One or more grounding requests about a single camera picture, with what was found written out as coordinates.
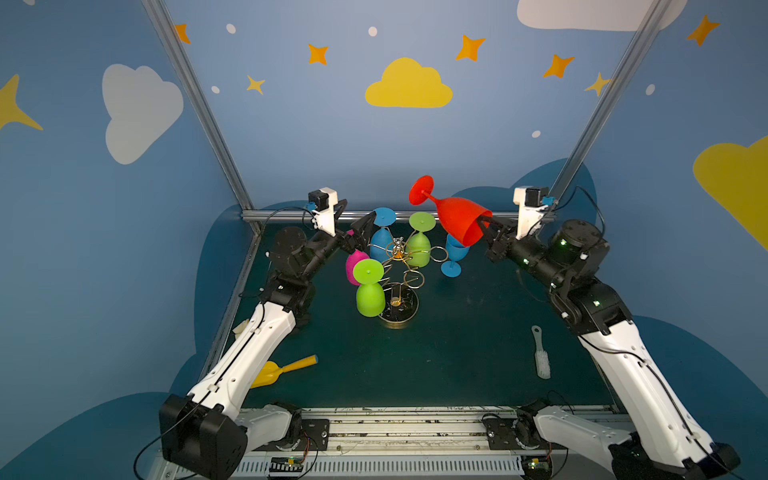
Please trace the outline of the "red wine glass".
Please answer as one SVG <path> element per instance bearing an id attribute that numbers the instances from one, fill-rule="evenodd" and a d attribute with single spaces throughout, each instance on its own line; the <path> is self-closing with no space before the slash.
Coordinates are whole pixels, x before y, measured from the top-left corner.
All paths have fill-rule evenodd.
<path id="1" fill-rule="evenodd" d="M 409 202 L 421 205 L 430 200 L 436 206 L 438 219 L 444 230 L 462 246 L 471 247 L 483 238 L 482 226 L 488 224 L 492 212 L 485 207 L 465 198 L 436 198 L 432 195 L 434 179 L 429 176 L 419 178 L 409 192 Z"/>

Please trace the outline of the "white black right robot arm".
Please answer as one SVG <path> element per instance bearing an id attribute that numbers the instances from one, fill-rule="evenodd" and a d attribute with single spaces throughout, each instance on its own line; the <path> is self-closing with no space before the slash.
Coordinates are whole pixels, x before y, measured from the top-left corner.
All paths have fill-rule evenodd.
<path id="1" fill-rule="evenodd" d="M 487 257 L 513 261 L 547 289 L 568 330 L 600 367 L 633 430 L 606 428 L 541 402 L 529 411 L 532 435 L 562 445 L 617 479 L 715 479 L 740 466 L 736 450 L 716 442 L 684 407 L 640 336 L 626 304 L 596 272 L 609 251 L 595 225 L 565 221 L 547 244 L 517 237 L 517 225 L 482 215 Z"/>

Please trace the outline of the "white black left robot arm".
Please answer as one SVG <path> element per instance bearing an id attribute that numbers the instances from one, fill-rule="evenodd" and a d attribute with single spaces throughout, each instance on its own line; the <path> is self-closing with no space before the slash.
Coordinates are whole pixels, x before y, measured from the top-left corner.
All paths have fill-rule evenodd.
<path id="1" fill-rule="evenodd" d="M 272 270 L 260 302 L 222 358 L 183 397 L 170 395 L 159 411 L 163 458 L 206 479 L 228 479 L 243 456 L 265 445 L 282 449 L 304 437 L 301 411 L 284 403 L 242 410 L 258 374 L 279 344 L 308 320 L 313 277 L 338 250 L 353 253 L 370 243 L 376 214 L 339 229 L 341 208 L 315 215 L 316 234 L 299 227 L 279 231 L 269 251 Z"/>

